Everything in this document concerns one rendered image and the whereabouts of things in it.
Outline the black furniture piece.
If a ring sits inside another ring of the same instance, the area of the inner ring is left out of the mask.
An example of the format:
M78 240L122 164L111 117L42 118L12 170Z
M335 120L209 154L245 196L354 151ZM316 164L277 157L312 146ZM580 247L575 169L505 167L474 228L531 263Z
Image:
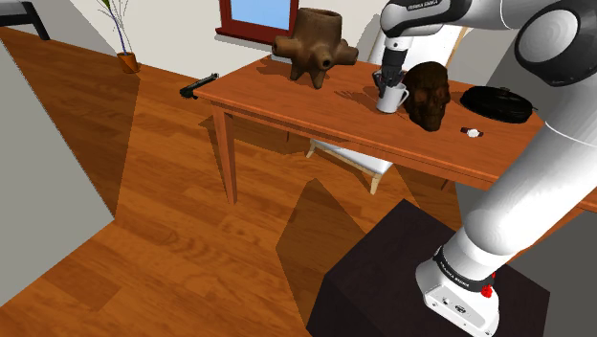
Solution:
M0 0L0 27L33 25L42 40L50 40L50 36L30 1Z

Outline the black round flat disc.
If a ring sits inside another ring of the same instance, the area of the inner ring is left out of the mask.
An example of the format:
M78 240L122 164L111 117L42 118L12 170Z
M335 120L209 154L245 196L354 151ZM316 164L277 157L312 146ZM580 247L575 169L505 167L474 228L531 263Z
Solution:
M509 124L524 124L534 112L529 100L503 87L474 86L459 101L477 115Z

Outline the red framed window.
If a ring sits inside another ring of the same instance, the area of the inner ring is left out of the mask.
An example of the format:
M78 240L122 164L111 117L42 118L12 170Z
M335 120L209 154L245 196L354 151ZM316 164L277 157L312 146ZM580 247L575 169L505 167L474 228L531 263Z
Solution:
M271 45L292 34L299 0L219 0L219 9L217 34Z

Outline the brown stump-shaped vase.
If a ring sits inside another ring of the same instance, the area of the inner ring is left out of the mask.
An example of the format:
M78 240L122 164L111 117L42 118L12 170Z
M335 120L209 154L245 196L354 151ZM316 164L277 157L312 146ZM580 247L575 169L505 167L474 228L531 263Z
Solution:
M328 70L336 65L354 65L359 50L342 38L343 18L321 9L299 8L292 35L275 37L274 56L292 62L290 80L308 73L313 86L321 89Z

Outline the black long brush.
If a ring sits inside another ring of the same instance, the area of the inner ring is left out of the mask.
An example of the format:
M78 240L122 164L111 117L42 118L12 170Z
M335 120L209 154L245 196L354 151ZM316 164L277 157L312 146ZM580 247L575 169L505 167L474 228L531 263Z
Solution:
M194 90L202 87L208 83L211 83L213 81L215 81L216 79L219 78L219 74L218 73L212 73L210 76L205 77L203 79L199 79L197 81L195 81L194 83L187 85L183 88L181 88L179 90L179 93L181 95L182 98L184 99L194 99L197 100L198 97L194 94Z

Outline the potted plant in orange pot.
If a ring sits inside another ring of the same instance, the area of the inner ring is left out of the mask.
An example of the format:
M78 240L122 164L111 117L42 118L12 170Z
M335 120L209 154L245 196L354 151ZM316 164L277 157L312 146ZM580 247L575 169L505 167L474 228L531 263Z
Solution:
M114 31L118 34L122 50L117 53L122 70L126 74L136 74L141 70L141 65L133 52L130 39L124 27L124 17L130 0L97 0L99 12L109 17L114 23Z

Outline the dark brown skull figure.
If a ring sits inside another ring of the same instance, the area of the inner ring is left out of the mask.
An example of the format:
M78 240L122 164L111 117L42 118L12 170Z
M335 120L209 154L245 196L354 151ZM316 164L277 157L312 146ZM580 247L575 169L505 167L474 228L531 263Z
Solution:
M406 72L403 83L409 90L403 103L409 119L428 132L437 131L451 101L447 68L435 61L417 64Z

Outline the wooden table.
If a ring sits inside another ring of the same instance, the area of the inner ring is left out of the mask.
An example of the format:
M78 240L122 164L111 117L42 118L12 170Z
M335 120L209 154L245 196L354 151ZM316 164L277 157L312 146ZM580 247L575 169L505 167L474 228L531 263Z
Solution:
M195 89L210 102L223 181L236 201L232 120L244 118L416 169L447 181L488 190L521 154L543 122L505 124L472 113L457 100L446 106L436 132L427 132L406 114L375 107L371 75L376 65L335 66L321 89L309 79L292 81L291 67L266 56ZM484 135L470 138L462 127Z

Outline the white mug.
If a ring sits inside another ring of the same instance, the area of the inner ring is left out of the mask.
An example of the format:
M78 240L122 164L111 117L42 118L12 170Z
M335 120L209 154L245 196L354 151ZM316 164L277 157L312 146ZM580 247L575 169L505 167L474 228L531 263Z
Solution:
M383 113L395 113L408 97L409 90L407 86L400 82L393 87L385 89L383 96L377 101L376 108Z

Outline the white chair with wooden legs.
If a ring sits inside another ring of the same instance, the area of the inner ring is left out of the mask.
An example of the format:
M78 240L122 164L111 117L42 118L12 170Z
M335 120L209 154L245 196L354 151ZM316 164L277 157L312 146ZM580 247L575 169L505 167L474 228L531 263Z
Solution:
M410 68L428 61L448 67L459 43L469 30L466 27L446 25L436 34L414 37L403 68L408 71ZM382 176L392 166L389 161L314 139L310 140L310 148L306 157L310 158L317 149L370 175L372 178L371 194L376 192Z

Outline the dark robot stand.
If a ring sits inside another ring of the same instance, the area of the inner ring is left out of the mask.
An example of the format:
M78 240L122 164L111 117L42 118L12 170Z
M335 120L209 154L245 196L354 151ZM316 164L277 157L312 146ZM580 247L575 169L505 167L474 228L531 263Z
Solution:
M312 337L472 337L427 308L415 269L454 231L407 200L398 203L324 276L308 320ZM505 265L488 337L543 337L549 292Z

